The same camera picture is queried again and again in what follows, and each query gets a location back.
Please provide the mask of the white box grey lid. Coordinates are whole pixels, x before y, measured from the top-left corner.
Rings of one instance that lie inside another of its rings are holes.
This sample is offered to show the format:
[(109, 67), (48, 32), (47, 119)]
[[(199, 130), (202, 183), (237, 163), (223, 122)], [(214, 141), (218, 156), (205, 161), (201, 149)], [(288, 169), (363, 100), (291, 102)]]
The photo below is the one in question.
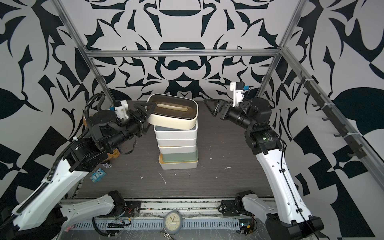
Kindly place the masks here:
[(171, 129), (154, 126), (156, 137), (160, 140), (195, 139), (198, 135), (198, 123), (190, 130)]

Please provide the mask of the white box bamboo lid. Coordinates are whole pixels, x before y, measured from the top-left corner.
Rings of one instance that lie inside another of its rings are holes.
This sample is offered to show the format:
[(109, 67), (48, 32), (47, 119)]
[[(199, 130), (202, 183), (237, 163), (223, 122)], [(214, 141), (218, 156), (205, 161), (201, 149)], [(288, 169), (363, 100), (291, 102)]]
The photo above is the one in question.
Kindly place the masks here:
[(159, 164), (163, 170), (185, 170), (185, 169), (195, 169), (198, 166), (199, 158), (196, 158), (194, 162), (174, 162), (166, 163), (164, 162), (164, 155), (160, 154)]
[(197, 144), (197, 138), (194, 139), (159, 139), (156, 138), (160, 147), (189, 147)]
[(160, 153), (164, 154), (184, 154), (194, 153), (197, 151), (197, 144), (193, 146), (177, 146), (177, 147), (161, 147), (158, 146)]

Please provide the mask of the cream box dark lid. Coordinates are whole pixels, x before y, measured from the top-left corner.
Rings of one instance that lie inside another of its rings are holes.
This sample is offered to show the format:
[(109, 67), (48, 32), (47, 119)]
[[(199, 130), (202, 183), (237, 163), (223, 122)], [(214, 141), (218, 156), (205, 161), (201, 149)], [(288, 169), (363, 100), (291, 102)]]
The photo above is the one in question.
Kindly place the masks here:
[(153, 126), (190, 130), (197, 123), (199, 106), (194, 100), (153, 94), (148, 98), (147, 103), (154, 106), (148, 118), (148, 123)]

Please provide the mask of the green tissue box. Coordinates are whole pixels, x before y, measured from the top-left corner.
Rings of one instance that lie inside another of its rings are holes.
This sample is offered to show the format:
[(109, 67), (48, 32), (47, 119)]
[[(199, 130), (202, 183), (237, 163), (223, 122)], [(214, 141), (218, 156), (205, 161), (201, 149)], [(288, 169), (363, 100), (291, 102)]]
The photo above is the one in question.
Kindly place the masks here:
[(198, 152), (195, 151), (191, 153), (161, 154), (160, 159), (164, 163), (196, 162), (198, 160)]

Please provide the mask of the white box bamboo lid front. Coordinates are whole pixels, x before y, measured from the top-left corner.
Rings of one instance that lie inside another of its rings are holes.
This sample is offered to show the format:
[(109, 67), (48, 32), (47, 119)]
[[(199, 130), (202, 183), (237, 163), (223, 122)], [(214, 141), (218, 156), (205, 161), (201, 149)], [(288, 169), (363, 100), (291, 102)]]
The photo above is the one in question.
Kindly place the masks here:
[(185, 169), (195, 169), (198, 166), (199, 158), (196, 158), (194, 162), (174, 162), (166, 163), (164, 162), (164, 155), (160, 154), (159, 164), (163, 170), (185, 170)]

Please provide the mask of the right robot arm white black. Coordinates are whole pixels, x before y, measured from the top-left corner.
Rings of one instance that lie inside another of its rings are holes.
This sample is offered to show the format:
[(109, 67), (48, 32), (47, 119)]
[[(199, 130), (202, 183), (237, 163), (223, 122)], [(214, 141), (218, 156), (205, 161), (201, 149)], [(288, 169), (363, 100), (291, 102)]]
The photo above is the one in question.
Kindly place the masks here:
[(324, 229), (300, 196), (285, 160), (284, 142), (270, 126), (269, 101), (254, 97), (235, 107), (225, 100), (204, 100), (214, 117), (245, 129), (245, 140), (262, 166), (277, 209), (272, 210), (253, 192), (237, 196), (238, 209), (264, 222), (272, 240), (301, 240)]

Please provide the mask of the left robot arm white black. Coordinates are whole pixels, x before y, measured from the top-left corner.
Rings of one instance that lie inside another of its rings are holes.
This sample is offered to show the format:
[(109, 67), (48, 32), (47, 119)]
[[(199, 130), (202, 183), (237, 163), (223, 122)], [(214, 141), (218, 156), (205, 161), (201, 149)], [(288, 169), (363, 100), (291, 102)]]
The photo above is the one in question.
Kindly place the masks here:
[(41, 185), (1, 225), (1, 235), (8, 240), (50, 240), (69, 226), (98, 216), (119, 217), (126, 202), (118, 191), (74, 206), (63, 206), (61, 199), (115, 149), (133, 137), (145, 135), (154, 103), (135, 104), (120, 120), (112, 110), (98, 110), (90, 115), (93, 101), (85, 106), (86, 130), (57, 157)]

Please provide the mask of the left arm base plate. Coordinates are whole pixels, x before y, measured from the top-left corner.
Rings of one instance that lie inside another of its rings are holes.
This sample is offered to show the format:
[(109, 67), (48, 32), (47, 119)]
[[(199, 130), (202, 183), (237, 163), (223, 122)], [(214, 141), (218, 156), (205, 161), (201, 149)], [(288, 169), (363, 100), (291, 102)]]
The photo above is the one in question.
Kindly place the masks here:
[(121, 218), (132, 218), (141, 212), (141, 201), (126, 201), (123, 212), (119, 215)]

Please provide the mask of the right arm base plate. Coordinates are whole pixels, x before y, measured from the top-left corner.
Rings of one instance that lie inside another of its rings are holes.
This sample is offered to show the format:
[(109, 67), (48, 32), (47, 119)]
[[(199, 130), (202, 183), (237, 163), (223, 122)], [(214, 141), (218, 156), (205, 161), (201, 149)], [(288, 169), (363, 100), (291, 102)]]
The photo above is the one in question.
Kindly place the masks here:
[(242, 199), (238, 198), (234, 200), (222, 200), (217, 210), (223, 214), (224, 217), (249, 216), (261, 218), (263, 216), (263, 212), (260, 212), (253, 206), (246, 207)]

